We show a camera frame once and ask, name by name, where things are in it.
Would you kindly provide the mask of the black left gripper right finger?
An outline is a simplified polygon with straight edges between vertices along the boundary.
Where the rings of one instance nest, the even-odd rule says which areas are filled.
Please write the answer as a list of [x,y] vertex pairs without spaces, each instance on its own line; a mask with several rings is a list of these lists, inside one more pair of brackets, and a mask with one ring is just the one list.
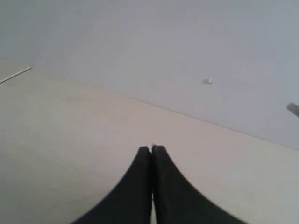
[[198,192],[178,170],[165,147],[152,147],[154,205],[158,224],[242,224]]

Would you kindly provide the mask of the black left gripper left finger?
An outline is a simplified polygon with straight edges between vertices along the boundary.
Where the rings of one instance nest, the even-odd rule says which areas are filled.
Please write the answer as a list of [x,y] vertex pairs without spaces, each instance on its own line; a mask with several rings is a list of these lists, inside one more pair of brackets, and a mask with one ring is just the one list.
[[74,224],[149,224],[152,211],[152,157],[140,147],[130,167],[97,205]]

